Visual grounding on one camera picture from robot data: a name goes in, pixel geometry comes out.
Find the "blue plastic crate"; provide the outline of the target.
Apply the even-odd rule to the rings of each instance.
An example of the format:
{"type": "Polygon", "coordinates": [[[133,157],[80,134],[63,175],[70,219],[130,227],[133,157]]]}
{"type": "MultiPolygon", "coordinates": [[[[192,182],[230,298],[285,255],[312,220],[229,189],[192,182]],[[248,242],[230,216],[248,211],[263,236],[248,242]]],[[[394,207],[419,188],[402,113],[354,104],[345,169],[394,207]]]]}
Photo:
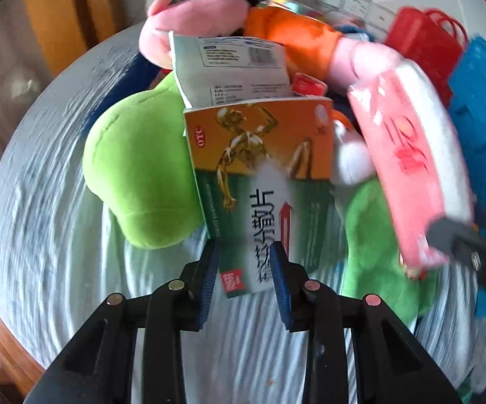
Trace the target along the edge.
{"type": "Polygon", "coordinates": [[[486,41],[474,37],[448,79],[448,112],[456,127],[476,196],[476,223],[486,229],[486,41]]]}

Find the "red plastic toy case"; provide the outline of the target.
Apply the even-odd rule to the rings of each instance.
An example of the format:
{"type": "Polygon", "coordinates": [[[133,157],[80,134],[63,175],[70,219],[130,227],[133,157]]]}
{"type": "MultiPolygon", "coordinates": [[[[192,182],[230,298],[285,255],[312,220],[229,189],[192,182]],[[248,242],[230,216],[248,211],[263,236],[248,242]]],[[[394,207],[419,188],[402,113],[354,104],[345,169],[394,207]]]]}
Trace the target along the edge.
{"type": "Polygon", "coordinates": [[[447,107],[452,98],[448,78],[468,45],[463,25],[442,10],[404,6],[384,44],[414,61],[429,77],[447,107]]]}

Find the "orange pink pig plush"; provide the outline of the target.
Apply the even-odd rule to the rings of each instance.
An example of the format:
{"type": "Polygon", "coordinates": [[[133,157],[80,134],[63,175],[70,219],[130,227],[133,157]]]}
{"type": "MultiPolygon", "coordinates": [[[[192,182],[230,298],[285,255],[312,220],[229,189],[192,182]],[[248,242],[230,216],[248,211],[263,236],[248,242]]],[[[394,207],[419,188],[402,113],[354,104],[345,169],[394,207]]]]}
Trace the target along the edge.
{"type": "Polygon", "coordinates": [[[173,67],[168,33],[229,37],[242,30],[282,45],[289,75],[304,73],[338,92],[395,68],[402,56],[380,43],[345,37],[332,26],[279,6],[248,0],[154,0],[139,37],[142,55],[159,68],[173,67]]]}

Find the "green dinosaur plush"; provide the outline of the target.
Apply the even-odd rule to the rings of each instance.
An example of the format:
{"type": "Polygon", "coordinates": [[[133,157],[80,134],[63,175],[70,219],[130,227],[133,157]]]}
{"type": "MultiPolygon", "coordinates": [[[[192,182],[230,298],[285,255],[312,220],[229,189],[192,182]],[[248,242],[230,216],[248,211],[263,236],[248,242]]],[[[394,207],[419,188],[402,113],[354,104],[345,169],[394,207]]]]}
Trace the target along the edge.
{"type": "Polygon", "coordinates": [[[355,189],[344,215],[348,246],[340,293],[361,299],[380,296],[398,318],[412,327],[435,302],[438,272],[411,279],[400,264],[400,251],[381,184],[373,178],[355,189]]]}

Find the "orange green medicine box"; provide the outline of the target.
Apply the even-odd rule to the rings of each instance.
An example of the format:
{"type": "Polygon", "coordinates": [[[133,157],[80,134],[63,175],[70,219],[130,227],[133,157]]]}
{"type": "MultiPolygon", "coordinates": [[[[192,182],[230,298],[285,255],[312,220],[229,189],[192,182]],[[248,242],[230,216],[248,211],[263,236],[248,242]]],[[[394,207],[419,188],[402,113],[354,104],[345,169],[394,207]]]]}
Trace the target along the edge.
{"type": "Polygon", "coordinates": [[[320,266],[330,206],[333,104],[262,99],[184,114],[207,231],[227,297],[270,289],[270,246],[309,272],[320,266]]]}

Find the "green plush toy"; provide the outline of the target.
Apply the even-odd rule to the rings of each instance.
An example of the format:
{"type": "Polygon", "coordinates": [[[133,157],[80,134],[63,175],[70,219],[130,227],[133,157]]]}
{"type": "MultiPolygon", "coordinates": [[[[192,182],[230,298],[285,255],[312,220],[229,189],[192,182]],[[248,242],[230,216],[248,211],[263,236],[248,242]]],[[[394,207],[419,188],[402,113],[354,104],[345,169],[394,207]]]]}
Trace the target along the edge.
{"type": "Polygon", "coordinates": [[[173,74],[110,106],[85,141],[89,190],[143,249],[180,243],[203,223],[184,136],[184,102],[173,74]]]}

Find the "white medicine box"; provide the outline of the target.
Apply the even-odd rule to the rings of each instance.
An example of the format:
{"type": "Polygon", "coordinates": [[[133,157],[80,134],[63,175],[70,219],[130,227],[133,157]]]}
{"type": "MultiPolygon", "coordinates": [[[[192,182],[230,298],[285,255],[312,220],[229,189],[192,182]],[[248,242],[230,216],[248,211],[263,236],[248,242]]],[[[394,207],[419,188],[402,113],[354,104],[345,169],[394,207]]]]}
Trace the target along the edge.
{"type": "Polygon", "coordinates": [[[283,46],[257,37],[169,34],[175,80],[188,109],[292,95],[283,46]]]}

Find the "pink tissue pack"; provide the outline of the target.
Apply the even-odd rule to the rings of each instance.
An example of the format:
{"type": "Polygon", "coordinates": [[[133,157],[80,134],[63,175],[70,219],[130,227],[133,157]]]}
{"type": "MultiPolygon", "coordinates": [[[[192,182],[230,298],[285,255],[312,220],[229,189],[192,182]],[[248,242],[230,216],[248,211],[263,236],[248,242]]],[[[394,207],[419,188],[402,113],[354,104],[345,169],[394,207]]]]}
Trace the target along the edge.
{"type": "Polygon", "coordinates": [[[413,272],[447,262],[426,230],[442,217],[470,225],[473,195],[456,128],[422,69],[411,60],[349,88],[389,205],[403,265],[413,272]]]}

